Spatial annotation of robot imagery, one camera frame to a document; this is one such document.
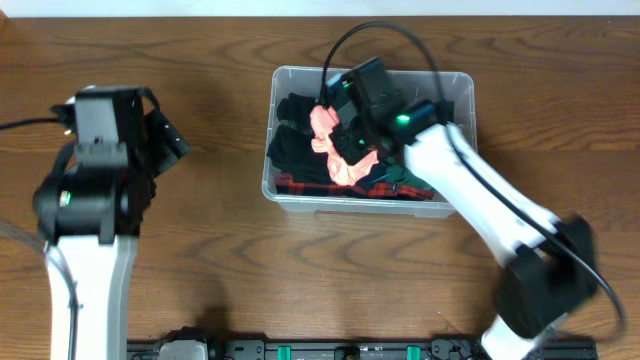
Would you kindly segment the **pink garment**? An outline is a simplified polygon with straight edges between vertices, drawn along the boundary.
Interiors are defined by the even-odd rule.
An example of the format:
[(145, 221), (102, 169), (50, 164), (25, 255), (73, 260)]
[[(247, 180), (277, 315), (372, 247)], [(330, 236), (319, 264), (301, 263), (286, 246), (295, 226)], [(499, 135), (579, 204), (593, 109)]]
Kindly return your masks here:
[(311, 147), (315, 153), (327, 154), (327, 169), (331, 180), (340, 186), (353, 186), (369, 175), (374, 165), (379, 163), (378, 152), (370, 151), (355, 165), (349, 165), (334, 147), (330, 135), (340, 124), (337, 112), (332, 108), (316, 105), (310, 112), (310, 124), (315, 137)]

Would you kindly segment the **dark green garment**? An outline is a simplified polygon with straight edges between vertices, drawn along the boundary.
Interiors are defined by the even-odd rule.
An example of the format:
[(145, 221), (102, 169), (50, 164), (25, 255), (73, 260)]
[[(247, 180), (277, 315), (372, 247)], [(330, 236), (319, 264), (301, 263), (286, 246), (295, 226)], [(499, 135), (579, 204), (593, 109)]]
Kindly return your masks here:
[(420, 179), (407, 168), (403, 145), (413, 144), (420, 130), (425, 130), (441, 120), (451, 121), (453, 117), (453, 101), (423, 100), (405, 107), (381, 122), (375, 131), (374, 147), (378, 151), (378, 158), (383, 161), (386, 168), (384, 181), (434, 192), (435, 189), (428, 182)]

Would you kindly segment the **black garment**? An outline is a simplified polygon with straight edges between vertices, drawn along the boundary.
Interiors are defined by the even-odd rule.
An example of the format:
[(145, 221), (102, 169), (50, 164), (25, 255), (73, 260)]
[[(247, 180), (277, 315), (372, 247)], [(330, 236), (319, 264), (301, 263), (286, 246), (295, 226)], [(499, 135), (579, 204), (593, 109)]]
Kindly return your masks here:
[(267, 156), (274, 167), (288, 173), (294, 182), (332, 184), (327, 169), (327, 154), (316, 153), (311, 146), (315, 137), (310, 113), (314, 97), (290, 93), (277, 108), (278, 126)]

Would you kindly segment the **red plaid flannel shirt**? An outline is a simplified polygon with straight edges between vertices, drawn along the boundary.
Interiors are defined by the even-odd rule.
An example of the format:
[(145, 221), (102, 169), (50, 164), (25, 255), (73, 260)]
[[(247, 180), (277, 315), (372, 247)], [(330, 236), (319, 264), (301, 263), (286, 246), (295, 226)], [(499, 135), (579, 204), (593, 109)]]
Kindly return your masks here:
[(340, 186), (336, 184), (317, 184), (295, 182), (288, 173), (276, 176), (275, 186), (278, 194), (315, 197), (352, 197), (373, 200), (430, 201), (435, 193), (410, 185), (377, 182), (372, 187), (360, 185)]

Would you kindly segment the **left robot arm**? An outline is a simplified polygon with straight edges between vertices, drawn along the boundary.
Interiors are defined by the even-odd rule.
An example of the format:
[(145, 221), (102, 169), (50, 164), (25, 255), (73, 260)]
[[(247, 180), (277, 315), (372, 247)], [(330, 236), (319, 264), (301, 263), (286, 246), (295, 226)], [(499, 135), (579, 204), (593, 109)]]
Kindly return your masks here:
[(33, 197), (53, 359), (123, 359), (128, 295), (156, 178), (191, 147), (148, 87), (89, 86), (52, 108), (75, 138)]

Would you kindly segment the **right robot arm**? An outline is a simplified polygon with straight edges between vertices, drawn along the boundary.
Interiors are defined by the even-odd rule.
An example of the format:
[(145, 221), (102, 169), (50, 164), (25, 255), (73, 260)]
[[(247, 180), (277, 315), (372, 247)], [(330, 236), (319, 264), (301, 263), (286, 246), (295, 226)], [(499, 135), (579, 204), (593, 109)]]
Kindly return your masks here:
[(491, 168), (454, 124), (440, 74), (433, 80), (434, 98), (410, 104), (374, 58), (344, 74), (324, 76), (321, 102), (337, 116), (344, 106), (352, 107), (365, 142), (402, 151), (408, 170), (433, 186), (480, 235), (503, 269), (496, 318), (481, 347), (490, 359), (523, 359), (600, 286), (592, 232), (584, 219), (561, 220)]

